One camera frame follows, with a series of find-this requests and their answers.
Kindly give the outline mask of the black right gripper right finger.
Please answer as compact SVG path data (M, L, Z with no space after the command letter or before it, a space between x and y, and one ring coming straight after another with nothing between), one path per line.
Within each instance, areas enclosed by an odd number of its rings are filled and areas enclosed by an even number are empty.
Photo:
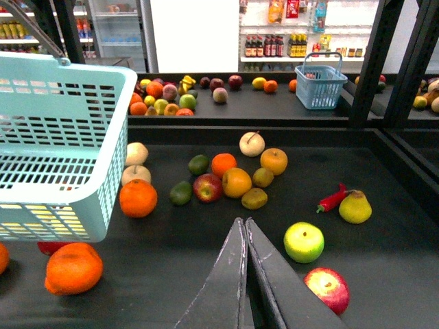
M345 328L302 281L255 221L245 222L248 250L273 328Z

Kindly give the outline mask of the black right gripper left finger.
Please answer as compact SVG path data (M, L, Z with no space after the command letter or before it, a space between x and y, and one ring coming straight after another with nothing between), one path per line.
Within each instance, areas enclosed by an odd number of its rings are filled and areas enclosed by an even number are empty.
M236 218L213 268L175 328L243 328L248 241L242 218Z

